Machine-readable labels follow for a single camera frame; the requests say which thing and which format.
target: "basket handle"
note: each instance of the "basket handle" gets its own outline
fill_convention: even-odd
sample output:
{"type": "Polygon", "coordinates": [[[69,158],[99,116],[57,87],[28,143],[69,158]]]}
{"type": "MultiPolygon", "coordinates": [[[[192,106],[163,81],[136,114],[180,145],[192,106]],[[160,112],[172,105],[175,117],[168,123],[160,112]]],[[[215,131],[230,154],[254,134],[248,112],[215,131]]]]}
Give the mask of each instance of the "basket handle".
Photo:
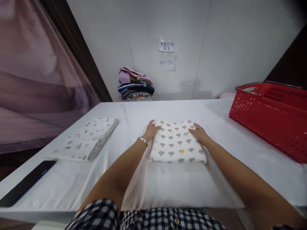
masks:
{"type": "Polygon", "coordinates": [[[239,90],[242,90],[242,91],[246,91],[246,92],[249,92],[249,93],[254,94],[254,95],[257,95],[257,96],[261,96],[261,94],[253,93],[253,92],[247,91],[247,90],[245,90],[245,89],[241,89],[241,88],[239,88],[239,87],[247,86],[247,85],[253,85],[253,84],[259,84],[259,83],[266,83],[266,82],[268,82],[268,83],[274,83],[274,84],[277,84],[277,85],[283,85],[283,86],[289,86],[289,87],[301,89],[300,86],[287,85],[287,84],[283,84],[283,83],[279,83],[279,82],[275,82],[275,81],[259,81],[259,82],[247,83],[247,84],[244,84],[244,85],[241,85],[241,86],[237,86],[236,89],[239,89],[239,90]]]}

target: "bracelet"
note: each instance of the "bracelet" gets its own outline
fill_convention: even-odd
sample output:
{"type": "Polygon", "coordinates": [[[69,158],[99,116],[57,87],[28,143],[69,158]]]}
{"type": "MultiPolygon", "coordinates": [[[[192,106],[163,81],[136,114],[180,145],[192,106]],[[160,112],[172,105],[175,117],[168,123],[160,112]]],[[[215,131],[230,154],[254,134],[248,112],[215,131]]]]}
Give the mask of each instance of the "bracelet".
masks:
{"type": "Polygon", "coordinates": [[[148,146],[148,141],[147,141],[145,138],[143,138],[143,137],[139,137],[138,139],[140,139],[140,140],[144,141],[144,142],[146,143],[146,146],[148,146]]]}

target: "black and white checkered fabric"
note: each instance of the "black and white checkered fabric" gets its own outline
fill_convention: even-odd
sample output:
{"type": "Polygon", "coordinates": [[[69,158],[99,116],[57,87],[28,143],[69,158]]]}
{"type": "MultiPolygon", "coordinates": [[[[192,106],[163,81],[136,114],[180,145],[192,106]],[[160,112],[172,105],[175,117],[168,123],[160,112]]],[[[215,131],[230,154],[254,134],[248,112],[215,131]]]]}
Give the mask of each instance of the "black and white checkered fabric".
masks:
{"type": "MultiPolygon", "coordinates": [[[[118,229],[118,208],[111,200],[92,202],[76,214],[66,230],[118,229]]],[[[120,229],[226,229],[208,216],[204,208],[173,209],[153,208],[140,211],[125,211],[120,229]]],[[[290,226],[275,226],[274,230],[293,229],[290,226]]]]}

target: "mushroom print fabric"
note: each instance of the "mushroom print fabric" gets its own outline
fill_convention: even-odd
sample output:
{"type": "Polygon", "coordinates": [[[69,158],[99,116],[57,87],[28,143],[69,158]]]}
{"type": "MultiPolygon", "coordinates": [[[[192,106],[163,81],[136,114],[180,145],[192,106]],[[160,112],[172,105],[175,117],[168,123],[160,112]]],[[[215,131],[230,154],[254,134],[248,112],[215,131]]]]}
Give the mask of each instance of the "mushroom print fabric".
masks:
{"type": "Polygon", "coordinates": [[[161,126],[153,138],[149,161],[165,163],[207,163],[199,141],[189,132],[196,129],[193,122],[165,122],[155,120],[161,126]]]}

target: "red plastic basket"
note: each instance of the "red plastic basket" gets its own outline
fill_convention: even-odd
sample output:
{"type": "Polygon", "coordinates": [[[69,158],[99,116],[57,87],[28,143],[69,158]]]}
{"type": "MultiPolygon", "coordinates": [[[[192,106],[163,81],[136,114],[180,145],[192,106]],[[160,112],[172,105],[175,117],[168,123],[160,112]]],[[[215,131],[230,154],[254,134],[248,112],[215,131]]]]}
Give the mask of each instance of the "red plastic basket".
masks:
{"type": "Polygon", "coordinates": [[[269,81],[238,86],[236,91],[229,117],[307,164],[307,91],[269,81]]]}

